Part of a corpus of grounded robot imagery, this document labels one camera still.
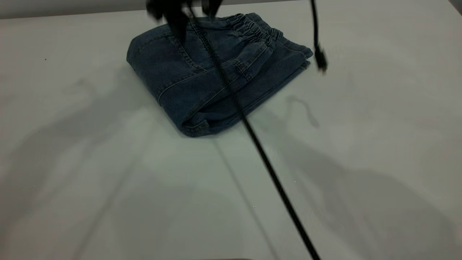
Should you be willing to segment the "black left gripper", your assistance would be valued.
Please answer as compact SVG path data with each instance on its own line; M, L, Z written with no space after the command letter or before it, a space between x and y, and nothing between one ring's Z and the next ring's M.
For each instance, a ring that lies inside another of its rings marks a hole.
M183 8L192 7L195 2L200 4L202 12L208 17L215 17L223 3L222 0L147 0L146 10L156 20L166 18L176 39L179 43L184 43L188 16Z

